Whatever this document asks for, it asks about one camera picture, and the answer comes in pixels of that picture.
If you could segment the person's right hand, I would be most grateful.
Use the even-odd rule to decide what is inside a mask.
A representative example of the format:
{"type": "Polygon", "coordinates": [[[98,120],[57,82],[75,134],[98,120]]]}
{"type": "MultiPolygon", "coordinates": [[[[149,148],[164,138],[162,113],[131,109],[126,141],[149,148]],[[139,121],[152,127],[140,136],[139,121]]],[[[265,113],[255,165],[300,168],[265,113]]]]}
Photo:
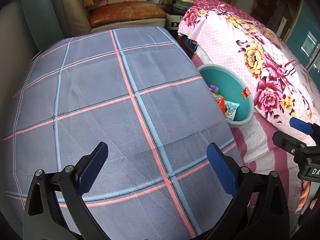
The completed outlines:
{"type": "Polygon", "coordinates": [[[299,197],[298,205],[295,209],[295,213],[302,211],[304,207],[308,207],[310,210],[315,206],[318,198],[315,197],[315,189],[312,189],[311,182],[307,180],[302,181],[302,191],[299,197]]]}

